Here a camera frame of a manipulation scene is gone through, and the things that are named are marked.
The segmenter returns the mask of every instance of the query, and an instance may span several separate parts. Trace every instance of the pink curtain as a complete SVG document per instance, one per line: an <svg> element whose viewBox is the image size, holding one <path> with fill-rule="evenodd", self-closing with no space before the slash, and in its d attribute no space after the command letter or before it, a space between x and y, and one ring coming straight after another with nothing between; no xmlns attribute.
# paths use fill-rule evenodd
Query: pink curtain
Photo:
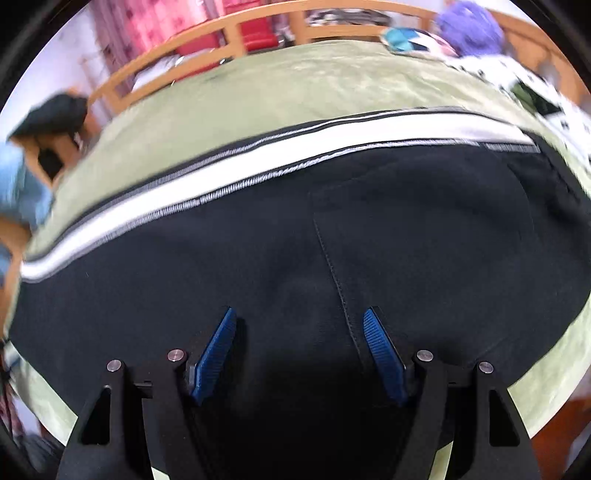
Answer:
<svg viewBox="0 0 591 480"><path fill-rule="evenodd" d="M200 0L92 0L90 8L113 72L212 16Z"/></svg>

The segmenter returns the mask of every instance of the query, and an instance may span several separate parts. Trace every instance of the purple plush toy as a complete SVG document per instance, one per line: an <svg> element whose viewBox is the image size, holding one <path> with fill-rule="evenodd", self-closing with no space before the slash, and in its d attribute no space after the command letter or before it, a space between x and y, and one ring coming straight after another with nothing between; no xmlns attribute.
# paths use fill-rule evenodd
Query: purple plush toy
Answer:
<svg viewBox="0 0 591 480"><path fill-rule="evenodd" d="M459 1L439 15L440 36L458 55L494 55L503 50L505 36L491 13L474 2Z"/></svg>

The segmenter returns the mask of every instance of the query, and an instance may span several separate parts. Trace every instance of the silver pin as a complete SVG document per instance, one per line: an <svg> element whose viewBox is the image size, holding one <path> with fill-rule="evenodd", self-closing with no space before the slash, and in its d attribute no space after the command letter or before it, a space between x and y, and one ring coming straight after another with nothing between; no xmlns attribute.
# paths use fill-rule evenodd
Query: silver pin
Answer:
<svg viewBox="0 0 591 480"><path fill-rule="evenodd" d="M166 358L168 358L171 362L178 362L182 360L184 357L184 352L176 348L175 350L171 350L168 352Z"/></svg>
<svg viewBox="0 0 591 480"><path fill-rule="evenodd" d="M429 350L419 350L417 352L417 358L421 362L430 362L433 360L433 354Z"/></svg>
<svg viewBox="0 0 591 480"><path fill-rule="evenodd" d="M121 361L120 360L111 360L107 364L107 370L109 372L116 372L120 368L121 368Z"/></svg>
<svg viewBox="0 0 591 480"><path fill-rule="evenodd" d="M495 368L489 362L480 362L478 368L484 374L491 374L495 371Z"/></svg>

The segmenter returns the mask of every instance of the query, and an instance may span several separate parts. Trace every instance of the bed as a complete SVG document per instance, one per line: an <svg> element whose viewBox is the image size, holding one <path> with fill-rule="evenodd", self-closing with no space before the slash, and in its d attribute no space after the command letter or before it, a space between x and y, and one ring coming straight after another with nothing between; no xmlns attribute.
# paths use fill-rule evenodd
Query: bed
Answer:
<svg viewBox="0 0 591 480"><path fill-rule="evenodd" d="M353 4L380 10L387 6L425 18L425 22L432 18L420 9L388 2L330 3L333 7ZM25 256L45 251L89 206L188 158L273 129L384 109L460 106L537 132L562 153L583 188L591 193L591 179L564 144L527 111L478 79L441 63L392 56L377 43L309 42L312 38L378 34L375 27L367 26L306 27L303 11L320 5L296 0L218 19L135 60L109 79L90 101L104 96L118 116L102 132L85 161L64 175L51 217L31 240ZM245 56L236 24L285 12L290 14L296 43L300 45ZM227 46L206 54L207 58L187 62L187 67L176 67L125 97L115 93L114 87L127 75L194 36L219 29L224 29L229 39ZM544 48L553 51L552 43L537 35L538 41L545 42ZM161 89L191 69L230 56L238 58ZM251 114L245 117L245 111ZM556 414L591 364L589 332L588 301L554 348L511 387L510 393L531 436ZM26 359L15 372L15 388L43 425L65 443L76 416ZM434 480L444 477L448 458L449 447L438 455Z"/></svg>

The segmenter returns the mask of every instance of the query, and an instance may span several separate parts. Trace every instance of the wooden headboard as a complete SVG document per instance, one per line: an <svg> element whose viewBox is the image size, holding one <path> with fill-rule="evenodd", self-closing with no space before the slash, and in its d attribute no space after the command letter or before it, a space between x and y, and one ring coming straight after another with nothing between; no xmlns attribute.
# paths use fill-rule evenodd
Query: wooden headboard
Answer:
<svg viewBox="0 0 591 480"><path fill-rule="evenodd" d="M397 4L387 0L293 0L251 8L197 25L139 56L115 72L93 92L89 103L92 104L99 98L105 98L113 112L118 114L138 100L191 72L212 63L217 63L222 59L238 58L246 55L246 48L238 25L257 18L287 14L290 19L290 28L295 35L295 43L298 45L309 43L318 38L377 37L384 30L383 27L376 25L322 25L314 27L307 25L306 11L324 8L363 8L396 12L417 17L420 19L420 26L424 30L430 29L431 22L437 15L436 12L431 10ZM542 29L528 22L498 12L492 12L492 14L506 32L509 41L516 48L518 60L531 70L535 70L540 61L546 58L551 59L562 77L561 91L573 102L579 103L583 95L588 91L579 75L549 36ZM146 68L160 57L174 52L181 45L216 31L223 32L227 45L172 68L134 92L124 96L117 93L117 85L127 77Z"/></svg>

